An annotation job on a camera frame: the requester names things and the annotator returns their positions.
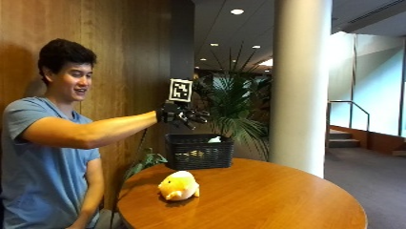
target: round wooden table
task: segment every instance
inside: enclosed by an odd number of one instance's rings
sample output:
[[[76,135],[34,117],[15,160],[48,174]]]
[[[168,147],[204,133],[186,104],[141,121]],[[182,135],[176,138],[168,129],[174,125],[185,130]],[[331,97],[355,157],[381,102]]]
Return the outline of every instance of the round wooden table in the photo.
[[[289,167],[234,158],[229,168],[189,170],[201,196],[166,201],[164,164],[130,177],[118,209],[129,228],[366,228],[359,202],[330,181]]]

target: stuffed chick toy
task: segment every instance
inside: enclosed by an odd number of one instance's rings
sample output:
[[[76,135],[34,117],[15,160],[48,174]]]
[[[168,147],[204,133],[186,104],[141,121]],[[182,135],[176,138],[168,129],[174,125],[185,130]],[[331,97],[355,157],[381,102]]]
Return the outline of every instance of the stuffed chick toy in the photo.
[[[157,186],[165,200],[184,200],[194,195],[198,197],[200,184],[196,182],[193,175],[186,171],[177,171],[166,176]]]

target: stair railing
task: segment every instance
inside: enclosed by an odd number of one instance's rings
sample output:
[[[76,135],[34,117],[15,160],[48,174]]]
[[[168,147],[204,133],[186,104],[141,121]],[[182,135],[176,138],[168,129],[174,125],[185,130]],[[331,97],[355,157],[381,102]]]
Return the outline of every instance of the stair railing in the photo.
[[[327,103],[327,118],[326,118],[326,148],[329,148],[329,140],[330,140],[330,114],[331,114],[331,103],[350,103],[351,105],[355,105],[359,110],[366,114],[366,148],[369,149],[369,112],[353,101],[353,100],[329,100]],[[350,123],[349,123],[349,128],[353,127],[353,106],[350,108]]]

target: gray carpet floor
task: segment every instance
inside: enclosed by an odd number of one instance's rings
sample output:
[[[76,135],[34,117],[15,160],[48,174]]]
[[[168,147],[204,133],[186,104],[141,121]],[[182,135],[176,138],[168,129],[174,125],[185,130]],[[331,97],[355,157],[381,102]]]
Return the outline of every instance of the gray carpet floor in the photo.
[[[367,229],[406,229],[406,157],[363,148],[329,149],[325,179],[365,207]]]

